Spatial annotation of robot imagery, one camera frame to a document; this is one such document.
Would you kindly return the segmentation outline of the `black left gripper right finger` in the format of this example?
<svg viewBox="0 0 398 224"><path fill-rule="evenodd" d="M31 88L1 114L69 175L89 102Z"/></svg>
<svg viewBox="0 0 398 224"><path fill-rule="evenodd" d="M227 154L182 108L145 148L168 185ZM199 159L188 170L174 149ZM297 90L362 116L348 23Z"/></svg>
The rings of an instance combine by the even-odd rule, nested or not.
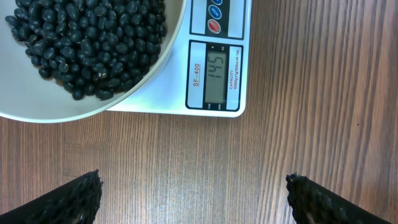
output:
<svg viewBox="0 0 398 224"><path fill-rule="evenodd" d="M286 176L287 201L299 224L386 224L387 221L345 200L306 176Z"/></svg>

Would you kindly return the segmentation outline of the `white bowl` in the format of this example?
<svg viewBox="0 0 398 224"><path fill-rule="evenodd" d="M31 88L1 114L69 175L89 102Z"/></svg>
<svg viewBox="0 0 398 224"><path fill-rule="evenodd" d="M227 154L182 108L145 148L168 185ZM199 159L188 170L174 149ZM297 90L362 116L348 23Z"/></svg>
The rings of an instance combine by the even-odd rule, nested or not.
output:
<svg viewBox="0 0 398 224"><path fill-rule="evenodd" d="M14 1L1 2L1 116L30 123L62 123L93 116L114 107L141 91L153 76L162 72L182 28L187 0L165 1L167 35L161 45L158 61L136 86L108 100L99 100L95 96L74 100L71 93L54 79L42 78L38 68L31 64L25 54L25 44L13 38L4 20L15 8Z"/></svg>

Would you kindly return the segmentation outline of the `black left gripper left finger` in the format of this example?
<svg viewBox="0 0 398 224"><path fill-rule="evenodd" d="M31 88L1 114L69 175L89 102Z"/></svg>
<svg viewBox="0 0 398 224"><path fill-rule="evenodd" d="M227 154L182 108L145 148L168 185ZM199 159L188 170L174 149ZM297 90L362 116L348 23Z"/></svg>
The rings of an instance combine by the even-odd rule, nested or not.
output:
<svg viewBox="0 0 398 224"><path fill-rule="evenodd" d="M1 223L92 224L100 208L102 181L88 172L41 197L1 215Z"/></svg>

